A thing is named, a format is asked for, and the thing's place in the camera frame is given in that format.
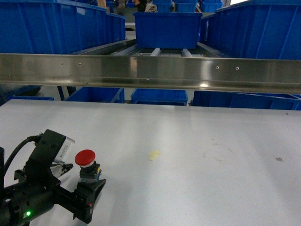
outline blue storage crate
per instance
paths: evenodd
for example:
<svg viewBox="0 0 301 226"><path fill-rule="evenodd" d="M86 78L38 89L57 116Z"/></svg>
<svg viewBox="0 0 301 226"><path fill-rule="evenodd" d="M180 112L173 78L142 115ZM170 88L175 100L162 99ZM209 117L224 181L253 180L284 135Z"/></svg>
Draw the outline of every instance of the blue storage crate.
<svg viewBox="0 0 301 226"><path fill-rule="evenodd" d="M76 1L76 2L81 2L81 3L85 3L85 4L90 4L93 6L97 6L97 0L72 0L72 1Z"/></svg>
<svg viewBox="0 0 301 226"><path fill-rule="evenodd" d="M134 13L140 48L195 48L201 13Z"/></svg>
<svg viewBox="0 0 301 226"><path fill-rule="evenodd" d="M174 0L176 3L197 3L198 0Z"/></svg>
<svg viewBox="0 0 301 226"><path fill-rule="evenodd" d="M128 8L134 8L135 7L135 3L126 3L126 6L128 7Z"/></svg>
<svg viewBox="0 0 301 226"><path fill-rule="evenodd" d="M185 90L136 89L131 95L132 104L186 106L188 97Z"/></svg>
<svg viewBox="0 0 301 226"><path fill-rule="evenodd" d="M53 97L30 97L30 96L12 96L9 97L8 100L11 99L21 99L21 100L55 100Z"/></svg>
<svg viewBox="0 0 301 226"><path fill-rule="evenodd" d="M202 2L201 10L203 13L213 13L218 8L221 8L224 4L223 3L205 3Z"/></svg>
<svg viewBox="0 0 301 226"><path fill-rule="evenodd" d="M177 3L178 13L193 13L196 11L195 3Z"/></svg>
<svg viewBox="0 0 301 226"><path fill-rule="evenodd" d="M154 5L157 5L157 4L170 4L171 5L171 0L153 0L152 3Z"/></svg>
<svg viewBox="0 0 301 226"><path fill-rule="evenodd" d="M106 2L107 7L110 8L110 13L114 12L114 2L113 1L107 1Z"/></svg>
<svg viewBox="0 0 301 226"><path fill-rule="evenodd" d="M192 106L300 110L301 99L293 95L195 91Z"/></svg>
<svg viewBox="0 0 301 226"><path fill-rule="evenodd" d="M222 3L222 0L202 0L204 3Z"/></svg>
<svg viewBox="0 0 301 226"><path fill-rule="evenodd" d="M209 21L208 45L232 57L300 60L300 6L299 0L250 0L219 9Z"/></svg>
<svg viewBox="0 0 301 226"><path fill-rule="evenodd" d="M106 13L108 43L126 39L126 18L114 13Z"/></svg>
<svg viewBox="0 0 301 226"><path fill-rule="evenodd" d="M66 101L124 103L124 89L83 87L68 97Z"/></svg>
<svg viewBox="0 0 301 226"><path fill-rule="evenodd" d="M170 12L170 7L171 7L171 2L167 4L156 4L158 12L159 13L169 13Z"/></svg>
<svg viewBox="0 0 301 226"><path fill-rule="evenodd" d="M69 54L103 45L105 11L69 0L0 0L0 52Z"/></svg>

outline black cable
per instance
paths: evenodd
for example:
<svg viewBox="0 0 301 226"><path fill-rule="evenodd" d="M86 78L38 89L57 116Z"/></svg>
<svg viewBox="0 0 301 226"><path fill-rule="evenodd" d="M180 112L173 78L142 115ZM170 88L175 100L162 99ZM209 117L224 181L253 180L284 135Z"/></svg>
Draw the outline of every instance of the black cable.
<svg viewBox="0 0 301 226"><path fill-rule="evenodd" d="M27 139L25 139L24 141L22 141L12 152L12 154L9 156L9 158L7 159L6 163L4 164L4 176L11 164L11 162L13 161L13 159L15 158L15 156L18 154L18 152L21 150L22 147L25 146L25 144L29 143L29 142L38 142L41 139L41 135L39 136L31 136L31 137L27 137Z"/></svg>

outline white tabletop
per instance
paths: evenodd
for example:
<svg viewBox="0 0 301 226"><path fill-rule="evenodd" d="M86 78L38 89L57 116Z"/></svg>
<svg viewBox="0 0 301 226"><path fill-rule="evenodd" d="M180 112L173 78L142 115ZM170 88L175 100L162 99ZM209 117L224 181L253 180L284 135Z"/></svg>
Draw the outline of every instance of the white tabletop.
<svg viewBox="0 0 301 226"><path fill-rule="evenodd" d="M96 152L107 184L92 226L301 223L301 112L11 100L0 118L6 159L46 129L75 140L70 163L80 150ZM14 159L6 186L33 149ZM73 191L79 167L60 179ZM72 216L55 205L31 226L85 225Z"/></svg>

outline stainless steel beam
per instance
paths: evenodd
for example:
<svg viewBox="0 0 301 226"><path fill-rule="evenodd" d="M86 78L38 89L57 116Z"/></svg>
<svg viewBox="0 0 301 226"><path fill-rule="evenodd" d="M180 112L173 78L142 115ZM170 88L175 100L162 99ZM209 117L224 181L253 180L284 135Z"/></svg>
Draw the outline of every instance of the stainless steel beam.
<svg viewBox="0 0 301 226"><path fill-rule="evenodd" d="M136 40L123 40L123 41L117 41L117 42L102 45L102 46L88 48L85 50L74 52L72 54L74 54L74 55L107 55L107 54L111 54L115 51L118 51L121 48L130 47L135 44L136 44Z"/></svg>
<svg viewBox="0 0 301 226"><path fill-rule="evenodd" d="M124 49L124 50L122 50L122 51L114 52L114 53L112 53L111 55L112 55L112 56L126 56L126 55L128 55L129 53L133 52L136 48L137 48L137 45L133 45L133 46L131 46L131 47L129 47L129 48L126 48L126 49Z"/></svg>
<svg viewBox="0 0 301 226"><path fill-rule="evenodd" d="M0 54L0 83L301 93L301 61Z"/></svg>

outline red button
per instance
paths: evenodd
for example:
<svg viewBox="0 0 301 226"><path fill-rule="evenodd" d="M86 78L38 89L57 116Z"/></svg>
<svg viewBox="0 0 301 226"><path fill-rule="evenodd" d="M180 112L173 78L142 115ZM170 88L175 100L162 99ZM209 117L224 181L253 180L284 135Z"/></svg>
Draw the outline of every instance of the red button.
<svg viewBox="0 0 301 226"><path fill-rule="evenodd" d="M95 160L95 153L92 150L83 150L75 156L75 163L79 166L87 166Z"/></svg>

